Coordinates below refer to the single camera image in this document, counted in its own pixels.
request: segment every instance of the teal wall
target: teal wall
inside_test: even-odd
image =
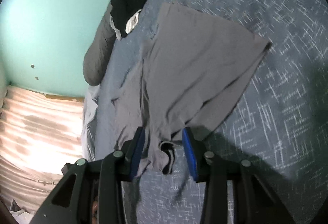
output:
[[[2,57],[0,54],[0,108],[2,106],[2,96],[6,92],[6,86],[7,86],[7,79],[6,79],[5,69],[4,69],[3,62],[2,62]]]
[[[0,55],[7,80],[43,93],[84,95],[83,57],[109,1],[3,0]]]

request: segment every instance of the blue bedspread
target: blue bedspread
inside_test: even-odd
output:
[[[226,159],[252,160],[296,222],[309,223],[328,195],[325,0],[148,0],[135,30],[115,43],[101,83],[96,159],[113,151],[118,135],[110,100],[137,62],[143,41],[154,35],[164,1],[238,22],[273,42],[235,110],[207,144]],[[146,171],[124,184],[129,223],[199,223],[204,184],[189,177],[183,149],[175,151],[172,175]],[[230,221],[232,211],[229,200]]]

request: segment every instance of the white fabric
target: white fabric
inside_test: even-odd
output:
[[[131,16],[131,18],[127,21],[126,27],[125,27],[125,32],[127,34],[131,33],[131,31],[136,27],[139,21],[139,13],[141,10],[138,10],[135,14]]]
[[[0,195],[6,205],[15,199],[36,211],[62,178],[62,167],[82,157],[83,103],[7,89],[0,108]]]
[[[24,209],[17,212],[10,211],[10,213],[18,224],[29,224],[33,218],[33,215],[25,212]]]
[[[100,91],[100,85],[89,85],[87,93],[84,98],[83,108],[83,128],[81,133],[82,142],[82,156],[88,161],[95,160],[95,135],[92,134],[90,125],[95,120],[98,109],[98,96]]]
[[[115,24],[114,24],[114,21],[113,21],[113,17],[112,17],[112,16],[109,17],[109,24],[110,24],[110,27],[112,27],[112,29],[115,31],[116,38],[117,38],[118,40],[121,40],[121,39],[122,39],[121,32],[120,32],[120,30],[118,30],[118,29],[115,27]]]

